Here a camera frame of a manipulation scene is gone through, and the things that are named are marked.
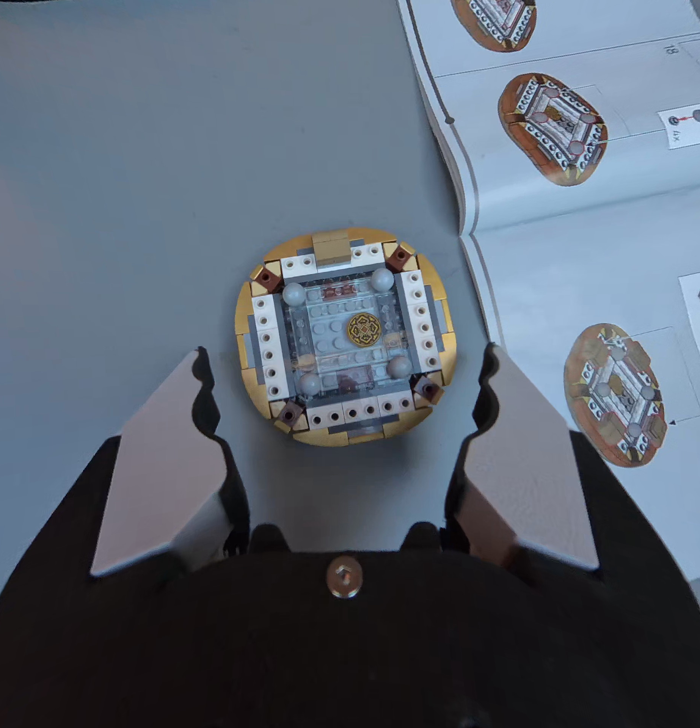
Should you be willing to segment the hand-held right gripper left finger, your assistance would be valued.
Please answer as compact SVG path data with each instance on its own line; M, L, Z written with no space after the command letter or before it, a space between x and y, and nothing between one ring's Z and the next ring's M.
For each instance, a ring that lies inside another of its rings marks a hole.
M190 352L121 431L91 574L160 552L188 571L243 553L250 512L212 394L203 347Z

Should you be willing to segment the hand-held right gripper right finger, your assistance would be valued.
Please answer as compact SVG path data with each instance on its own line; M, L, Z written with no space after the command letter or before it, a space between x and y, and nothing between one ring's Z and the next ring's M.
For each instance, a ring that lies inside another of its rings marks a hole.
M485 350L477 431L447 490L445 548L506 566L525 548L584 570L599 566L564 418L496 344Z

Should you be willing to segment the round gold lego model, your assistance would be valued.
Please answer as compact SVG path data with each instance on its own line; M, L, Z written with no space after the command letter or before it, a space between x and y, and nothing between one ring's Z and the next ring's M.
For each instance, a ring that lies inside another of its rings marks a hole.
M275 428L318 447L412 430L455 373L436 268L391 232L346 229L350 264L317 268L312 234L300 235L264 255L236 302L248 396Z

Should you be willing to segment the lego instruction booklet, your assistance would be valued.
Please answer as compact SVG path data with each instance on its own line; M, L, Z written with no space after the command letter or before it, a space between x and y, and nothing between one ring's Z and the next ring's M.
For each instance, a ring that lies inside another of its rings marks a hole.
M398 2L491 341L700 577L694 2Z

